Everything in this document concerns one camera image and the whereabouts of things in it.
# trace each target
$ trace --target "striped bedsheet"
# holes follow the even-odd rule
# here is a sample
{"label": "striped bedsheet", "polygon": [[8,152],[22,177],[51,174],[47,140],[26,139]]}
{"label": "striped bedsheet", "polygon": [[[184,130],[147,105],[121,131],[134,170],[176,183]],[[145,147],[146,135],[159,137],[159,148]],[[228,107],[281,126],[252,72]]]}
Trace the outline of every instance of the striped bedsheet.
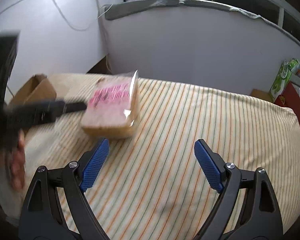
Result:
{"label": "striped bedsheet", "polygon": [[[58,97],[88,100],[101,75],[49,77]],[[203,138],[225,162],[240,169],[264,167],[279,202],[284,232],[300,214],[300,127],[289,108],[212,88],[139,79],[140,123],[133,138],[111,140],[110,153],[85,196],[110,239],[188,240],[198,232],[218,194],[194,157]],[[95,139],[80,129],[81,113],[54,126],[31,129],[26,182],[40,165],[60,168],[78,160]],[[59,191],[67,224],[76,230]],[[226,231],[234,228],[240,190]]]}

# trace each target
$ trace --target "blue gripper pad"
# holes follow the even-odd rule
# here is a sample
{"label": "blue gripper pad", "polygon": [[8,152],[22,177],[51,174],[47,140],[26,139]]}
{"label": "blue gripper pad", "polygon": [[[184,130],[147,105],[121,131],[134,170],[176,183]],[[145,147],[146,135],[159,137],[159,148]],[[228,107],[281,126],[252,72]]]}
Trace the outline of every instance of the blue gripper pad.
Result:
{"label": "blue gripper pad", "polygon": [[108,156],[108,153],[109,141],[107,139],[104,139],[83,170],[82,182],[80,184],[80,189],[82,190],[82,192],[86,192],[88,188],[91,188],[93,186],[99,174],[99,171],[101,170],[101,167]]}
{"label": "blue gripper pad", "polygon": [[223,185],[221,184],[221,173],[199,141],[194,143],[194,155],[197,158],[210,187],[215,189],[218,193],[221,193],[223,190]]}

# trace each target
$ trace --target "bread loaf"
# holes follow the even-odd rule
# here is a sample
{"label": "bread loaf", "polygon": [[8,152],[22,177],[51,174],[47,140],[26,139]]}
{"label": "bread loaf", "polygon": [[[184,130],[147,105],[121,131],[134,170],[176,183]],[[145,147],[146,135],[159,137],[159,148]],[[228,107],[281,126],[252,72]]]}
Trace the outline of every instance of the bread loaf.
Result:
{"label": "bread loaf", "polygon": [[111,76],[98,80],[82,117],[85,133],[106,138],[131,137],[138,125],[138,77]]}

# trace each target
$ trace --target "person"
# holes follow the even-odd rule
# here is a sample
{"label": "person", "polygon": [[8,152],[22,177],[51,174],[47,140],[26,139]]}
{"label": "person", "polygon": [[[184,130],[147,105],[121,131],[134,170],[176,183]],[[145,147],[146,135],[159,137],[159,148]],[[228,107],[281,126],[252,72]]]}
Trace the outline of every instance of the person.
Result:
{"label": "person", "polygon": [[[0,155],[0,165],[2,165],[2,156]],[[12,152],[12,160],[10,163],[11,170],[11,186],[14,190],[20,192],[25,185],[25,134],[19,131],[18,146]]]}
{"label": "person", "polygon": [[[25,134],[19,132],[18,146],[12,151],[11,169],[11,186],[14,190],[21,192],[25,185]],[[5,214],[0,206],[0,239],[18,240],[18,228],[11,225],[5,219]]]}

